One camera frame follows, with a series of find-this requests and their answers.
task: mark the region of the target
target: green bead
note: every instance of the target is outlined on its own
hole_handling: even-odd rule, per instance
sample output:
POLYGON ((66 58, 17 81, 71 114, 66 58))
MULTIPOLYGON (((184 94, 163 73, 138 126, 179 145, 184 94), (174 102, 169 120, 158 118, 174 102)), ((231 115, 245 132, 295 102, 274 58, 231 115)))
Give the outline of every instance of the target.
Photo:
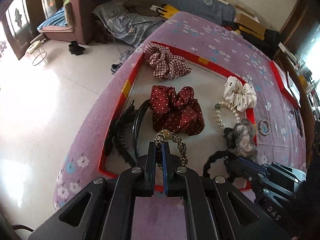
POLYGON ((217 104, 214 106, 214 108, 215 108, 216 110, 220 110, 221 104, 220 104, 220 103, 217 103, 217 104))

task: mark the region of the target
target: bracelet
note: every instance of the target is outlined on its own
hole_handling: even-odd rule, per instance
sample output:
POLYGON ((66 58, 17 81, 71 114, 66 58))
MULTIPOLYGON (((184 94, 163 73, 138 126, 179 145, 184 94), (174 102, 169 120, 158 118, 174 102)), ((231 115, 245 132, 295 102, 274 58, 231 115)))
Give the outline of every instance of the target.
POLYGON ((267 119, 263 119, 259 122, 259 133, 261 133, 263 136, 268 135, 271 131, 270 122, 267 119), (262 124, 265 123, 268 127, 268 130, 266 132, 262 131, 262 124))
POLYGON ((182 166, 186 166, 188 164, 186 144, 182 142, 182 139, 176 136, 175 133, 170 132, 169 130, 163 129, 157 133, 156 138, 154 140, 154 142, 156 143, 156 161, 157 161, 159 170, 163 169, 161 145, 163 142, 168 140, 172 140, 174 143, 178 144, 181 164, 182 166))
POLYGON ((217 121, 217 124, 218 126, 221 128, 221 129, 224 129, 224 123, 222 122, 222 119, 221 119, 221 115, 220 115, 220 109, 221 107, 224 106, 225 108, 229 109, 235 116, 236 120, 237 120, 237 123, 240 122, 240 117, 239 117, 239 114, 237 113, 237 111, 227 102, 220 102, 220 103, 217 103, 214 108, 216 109, 216 121, 217 121))

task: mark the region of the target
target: white tile floor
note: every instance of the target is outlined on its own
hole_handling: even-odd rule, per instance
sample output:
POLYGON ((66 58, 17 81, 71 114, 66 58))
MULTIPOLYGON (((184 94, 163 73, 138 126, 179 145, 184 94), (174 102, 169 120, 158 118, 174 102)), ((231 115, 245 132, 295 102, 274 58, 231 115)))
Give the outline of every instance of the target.
POLYGON ((11 224, 30 228, 54 213, 58 172, 119 57, 113 43, 85 46, 80 56, 71 55, 63 41, 43 47, 45 65, 32 66, 27 57, 18 61, 11 48, 0 59, 0 210, 11 224))

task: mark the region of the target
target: door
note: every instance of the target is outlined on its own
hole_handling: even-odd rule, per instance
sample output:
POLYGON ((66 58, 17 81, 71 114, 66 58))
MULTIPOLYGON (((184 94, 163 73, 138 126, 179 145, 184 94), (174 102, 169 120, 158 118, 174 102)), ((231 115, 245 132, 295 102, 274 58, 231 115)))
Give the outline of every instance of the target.
POLYGON ((26 0, 13 0, 2 19, 5 35, 18 59, 30 46, 30 41, 38 35, 32 30, 26 0))

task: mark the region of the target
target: leopard print scrunchie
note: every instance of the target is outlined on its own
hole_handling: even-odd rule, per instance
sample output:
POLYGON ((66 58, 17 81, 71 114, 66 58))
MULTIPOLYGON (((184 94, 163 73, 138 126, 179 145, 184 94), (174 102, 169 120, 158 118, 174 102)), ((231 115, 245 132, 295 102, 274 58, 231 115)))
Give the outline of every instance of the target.
POLYGON ((170 132, 166 129, 161 130, 157 133, 154 142, 156 143, 156 161, 159 167, 159 170, 163 170, 163 163, 162 163, 162 151, 161 151, 161 144, 165 141, 172 140, 174 143, 178 144, 178 149, 180 152, 180 160, 182 166, 186 166, 188 164, 187 158, 187 146, 182 139, 175 135, 175 133, 170 132))

